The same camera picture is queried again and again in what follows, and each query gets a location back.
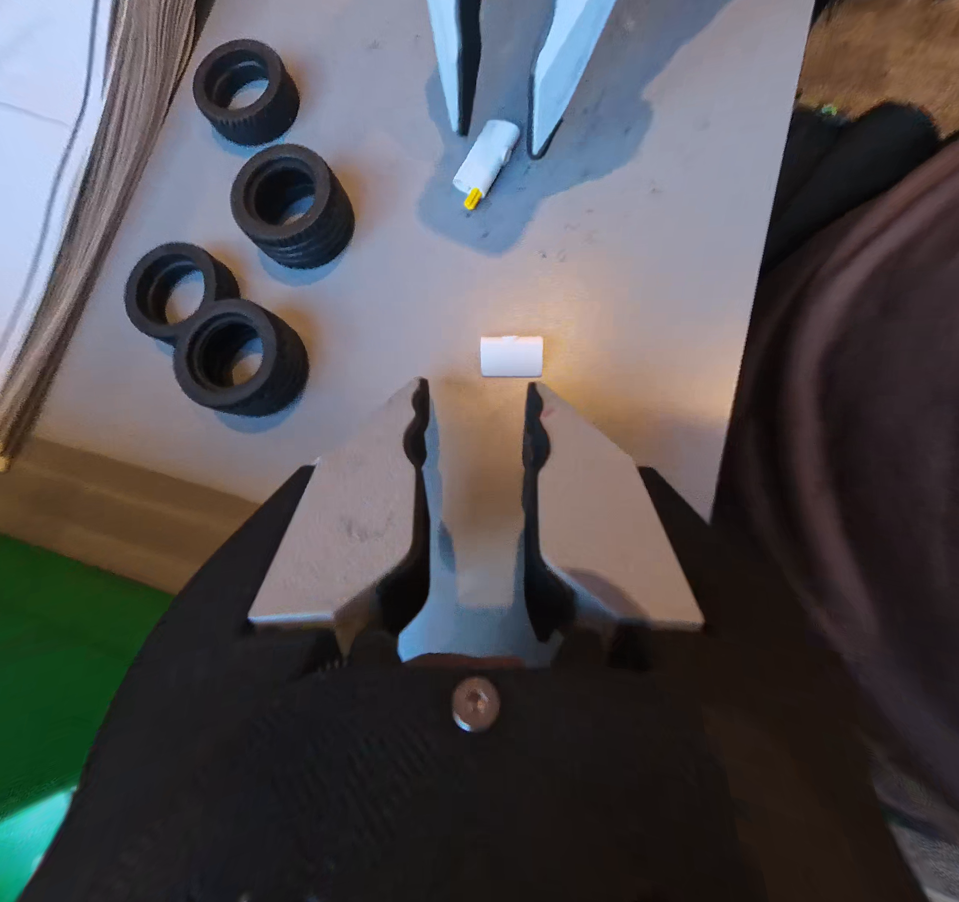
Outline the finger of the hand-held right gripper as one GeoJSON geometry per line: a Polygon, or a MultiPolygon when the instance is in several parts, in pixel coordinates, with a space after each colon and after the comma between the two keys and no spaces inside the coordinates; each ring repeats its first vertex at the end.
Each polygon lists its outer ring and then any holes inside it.
{"type": "Polygon", "coordinates": [[[542,158],[617,0],[553,0],[528,82],[527,152],[542,158]]]}
{"type": "Polygon", "coordinates": [[[481,56],[481,0],[427,0],[438,75],[452,129],[469,133],[481,56]]]}

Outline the green box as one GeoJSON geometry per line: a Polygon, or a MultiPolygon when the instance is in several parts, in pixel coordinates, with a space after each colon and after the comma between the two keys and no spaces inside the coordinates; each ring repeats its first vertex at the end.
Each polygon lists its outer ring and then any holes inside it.
{"type": "Polygon", "coordinates": [[[1,537],[1,817],[76,784],[172,595],[1,537]]]}

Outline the person's black pants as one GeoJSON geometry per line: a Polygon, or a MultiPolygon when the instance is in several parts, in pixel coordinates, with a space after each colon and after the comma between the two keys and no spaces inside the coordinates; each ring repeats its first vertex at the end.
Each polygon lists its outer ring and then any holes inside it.
{"type": "Polygon", "coordinates": [[[809,239],[941,150],[933,118],[886,101],[854,118],[798,105],[789,123],[760,278],[809,239]]]}

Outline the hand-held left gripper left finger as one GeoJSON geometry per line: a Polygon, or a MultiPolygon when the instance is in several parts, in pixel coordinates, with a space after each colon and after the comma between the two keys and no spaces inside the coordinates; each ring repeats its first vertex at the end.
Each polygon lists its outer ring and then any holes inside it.
{"type": "Polygon", "coordinates": [[[417,377],[322,454],[248,610],[257,627],[398,636],[430,589],[424,465],[429,383],[417,377]]]}

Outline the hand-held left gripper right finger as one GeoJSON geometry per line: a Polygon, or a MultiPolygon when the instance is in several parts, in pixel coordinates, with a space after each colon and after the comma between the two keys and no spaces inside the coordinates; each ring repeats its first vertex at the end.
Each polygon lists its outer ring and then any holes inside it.
{"type": "Polygon", "coordinates": [[[523,597],[539,642],[576,628],[702,630],[640,467],[541,382],[526,388],[522,465],[523,597]]]}

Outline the person's brown shirt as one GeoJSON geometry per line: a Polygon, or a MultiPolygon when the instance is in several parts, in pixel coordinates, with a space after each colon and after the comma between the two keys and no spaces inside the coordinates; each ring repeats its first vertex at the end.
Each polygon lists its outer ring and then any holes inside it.
{"type": "Polygon", "coordinates": [[[725,515],[802,608],[834,781],[900,844],[879,887],[957,900],[958,165],[953,138],[761,276],[725,515]]]}

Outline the white instruction booklet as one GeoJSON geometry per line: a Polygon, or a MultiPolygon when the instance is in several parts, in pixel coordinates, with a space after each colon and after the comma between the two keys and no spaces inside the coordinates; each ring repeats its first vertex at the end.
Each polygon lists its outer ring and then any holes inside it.
{"type": "Polygon", "coordinates": [[[214,0],[1,0],[1,457],[30,434],[214,0]]]}

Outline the black toy tyre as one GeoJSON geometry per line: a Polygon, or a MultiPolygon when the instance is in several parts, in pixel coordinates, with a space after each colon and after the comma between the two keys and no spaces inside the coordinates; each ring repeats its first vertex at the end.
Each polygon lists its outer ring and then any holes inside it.
{"type": "Polygon", "coordinates": [[[180,390],[202,408],[232,416],[270,416],[302,392],[309,357],[296,331],[249,300],[220,299],[202,307],[178,333],[174,375],[180,390]],[[260,363],[242,381],[234,365],[250,344],[259,344],[260,363]]]}
{"type": "Polygon", "coordinates": [[[204,248],[169,242],[144,254],[131,270],[125,288],[126,315],[150,339],[174,343],[206,314],[214,303],[240,297],[233,272],[204,248]],[[198,308],[180,320],[169,320],[166,304],[174,286],[198,272],[203,293],[198,308]]]}
{"type": "Polygon", "coordinates": [[[213,49],[196,69],[193,96],[219,136],[245,147],[282,136],[300,105],[281,56],[256,39],[235,39],[213,49]]]}
{"type": "Polygon", "coordinates": [[[288,269],[315,269],[352,239],[355,213],[326,160],[298,144],[258,152],[235,177],[230,205],[241,232],[288,269]]]}

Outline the white brick connector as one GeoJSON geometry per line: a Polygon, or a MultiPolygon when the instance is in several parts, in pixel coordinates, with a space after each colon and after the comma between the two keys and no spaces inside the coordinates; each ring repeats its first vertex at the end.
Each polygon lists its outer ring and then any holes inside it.
{"type": "Polygon", "coordinates": [[[484,378],[538,379],[544,371],[542,336],[482,336],[480,373],[484,378]]]}
{"type": "Polygon", "coordinates": [[[491,119],[486,122],[454,175],[454,189],[465,198],[475,186],[484,191],[484,198],[488,196],[520,137],[520,127],[508,120],[491,119]]]}

